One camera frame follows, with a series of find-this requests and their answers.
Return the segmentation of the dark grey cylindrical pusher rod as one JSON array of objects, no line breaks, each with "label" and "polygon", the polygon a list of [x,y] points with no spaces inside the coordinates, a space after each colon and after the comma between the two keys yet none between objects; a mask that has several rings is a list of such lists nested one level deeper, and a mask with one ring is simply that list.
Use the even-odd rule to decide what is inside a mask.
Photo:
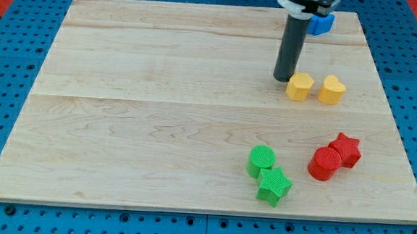
[{"label": "dark grey cylindrical pusher rod", "polygon": [[290,15],[286,19],[273,73],[274,78],[281,83],[286,83],[295,73],[309,24],[310,20],[300,20]]}]

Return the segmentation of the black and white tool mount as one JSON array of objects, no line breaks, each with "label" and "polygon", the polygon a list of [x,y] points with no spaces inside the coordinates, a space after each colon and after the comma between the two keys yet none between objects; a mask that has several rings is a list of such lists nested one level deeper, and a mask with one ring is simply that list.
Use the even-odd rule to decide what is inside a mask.
[{"label": "black and white tool mount", "polygon": [[342,0],[277,0],[281,7],[295,19],[311,19],[314,15],[326,17]]}]

